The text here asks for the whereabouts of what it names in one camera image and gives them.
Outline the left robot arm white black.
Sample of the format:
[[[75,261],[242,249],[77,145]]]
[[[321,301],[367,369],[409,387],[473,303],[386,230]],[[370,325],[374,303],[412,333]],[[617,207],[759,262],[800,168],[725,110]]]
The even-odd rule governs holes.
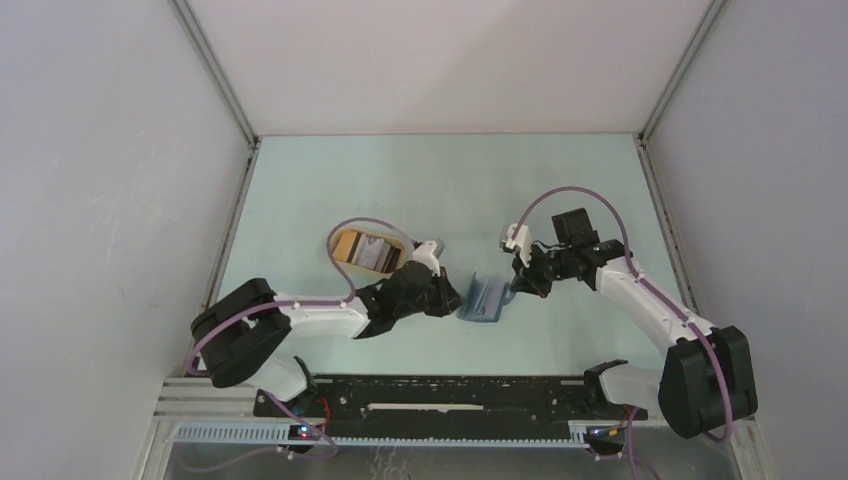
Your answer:
[[[249,385],[299,417],[314,408],[317,386],[303,359],[280,353],[285,341],[368,339],[391,331],[401,319],[448,316],[463,303],[444,268],[433,272],[418,261],[354,289],[348,299],[296,299],[275,292],[266,279],[254,278],[192,321],[191,357],[202,361],[198,373],[214,387]]]

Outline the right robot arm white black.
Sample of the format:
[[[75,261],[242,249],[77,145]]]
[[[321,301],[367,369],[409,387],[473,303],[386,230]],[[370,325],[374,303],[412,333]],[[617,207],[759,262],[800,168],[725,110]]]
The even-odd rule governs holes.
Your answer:
[[[613,360],[588,369],[585,411],[606,418],[620,405],[660,414],[682,438],[748,417],[759,408],[749,342],[734,326],[717,328],[669,299],[618,240],[545,250],[502,241],[513,254],[511,289],[541,298],[554,282],[576,279],[622,309],[664,357],[661,369]]]

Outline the gold credit card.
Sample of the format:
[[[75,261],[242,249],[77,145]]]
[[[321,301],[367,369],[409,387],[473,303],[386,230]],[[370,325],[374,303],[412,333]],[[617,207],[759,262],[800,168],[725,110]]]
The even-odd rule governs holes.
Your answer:
[[[363,234],[357,230],[345,230],[338,236],[333,258],[340,263],[353,264],[357,258]]]

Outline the white grey credit card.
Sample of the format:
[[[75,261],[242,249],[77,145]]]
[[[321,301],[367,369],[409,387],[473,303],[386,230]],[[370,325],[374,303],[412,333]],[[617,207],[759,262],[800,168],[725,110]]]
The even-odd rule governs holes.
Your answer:
[[[383,272],[396,248],[383,237],[363,236],[352,263],[358,267]]]

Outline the blue card holder wallet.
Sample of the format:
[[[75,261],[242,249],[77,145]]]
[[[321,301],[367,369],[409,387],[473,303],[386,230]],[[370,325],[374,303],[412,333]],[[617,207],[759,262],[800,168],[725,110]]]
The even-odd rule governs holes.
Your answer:
[[[510,284],[496,278],[481,278],[476,273],[471,277],[467,295],[456,316],[473,323],[497,323],[503,309],[515,297]]]

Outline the aluminium frame rail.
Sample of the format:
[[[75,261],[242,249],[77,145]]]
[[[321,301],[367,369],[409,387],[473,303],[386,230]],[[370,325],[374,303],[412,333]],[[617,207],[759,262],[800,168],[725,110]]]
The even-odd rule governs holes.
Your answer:
[[[174,442],[185,438],[194,442],[276,446],[285,442],[283,427],[293,420],[282,412],[265,414],[264,409],[272,406],[271,401],[249,386],[217,389],[208,379],[167,378],[154,408],[149,441]],[[341,433],[332,438],[340,446],[564,449],[586,447],[590,426],[611,423],[579,419],[573,413],[565,420],[568,432],[555,433],[551,439],[536,433],[519,434],[514,428],[497,431],[493,439],[473,439],[464,433],[436,433],[432,428],[422,434]],[[775,472],[756,419],[738,420],[733,430],[730,449],[739,477],[773,479]]]

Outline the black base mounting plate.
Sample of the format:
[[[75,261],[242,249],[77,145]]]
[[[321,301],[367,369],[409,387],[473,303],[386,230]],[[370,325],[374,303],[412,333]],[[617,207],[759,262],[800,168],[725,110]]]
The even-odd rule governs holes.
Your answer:
[[[303,416],[335,439],[578,441],[631,410],[579,376],[320,375]]]

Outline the beige oval card tray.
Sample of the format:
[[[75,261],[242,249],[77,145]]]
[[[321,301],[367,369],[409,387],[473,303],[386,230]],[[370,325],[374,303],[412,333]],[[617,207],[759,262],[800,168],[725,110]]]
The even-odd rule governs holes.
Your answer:
[[[400,238],[344,226],[331,236],[332,258],[349,272],[387,278],[408,259]]]

